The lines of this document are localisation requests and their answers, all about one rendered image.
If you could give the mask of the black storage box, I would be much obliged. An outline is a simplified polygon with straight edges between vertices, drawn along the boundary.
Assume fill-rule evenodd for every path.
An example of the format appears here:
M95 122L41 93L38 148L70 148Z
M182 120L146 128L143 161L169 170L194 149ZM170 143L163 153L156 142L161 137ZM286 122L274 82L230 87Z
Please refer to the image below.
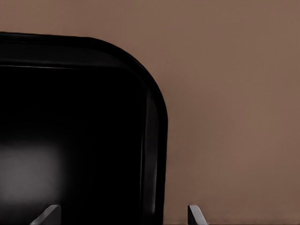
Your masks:
M0 32L0 225L162 225L168 117L149 72L90 37Z

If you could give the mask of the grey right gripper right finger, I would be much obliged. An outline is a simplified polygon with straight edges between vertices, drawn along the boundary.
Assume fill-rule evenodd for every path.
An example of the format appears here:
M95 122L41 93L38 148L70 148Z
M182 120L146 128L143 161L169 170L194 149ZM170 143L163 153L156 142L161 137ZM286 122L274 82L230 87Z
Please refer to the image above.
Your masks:
M188 225L207 225L207 221L198 205L188 205L187 207Z

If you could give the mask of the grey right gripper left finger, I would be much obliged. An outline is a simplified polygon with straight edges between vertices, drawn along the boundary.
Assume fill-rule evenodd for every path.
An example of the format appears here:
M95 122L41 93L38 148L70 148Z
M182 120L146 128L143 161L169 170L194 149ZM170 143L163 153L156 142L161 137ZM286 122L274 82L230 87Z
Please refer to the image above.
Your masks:
M61 225L61 206L49 206L30 225Z

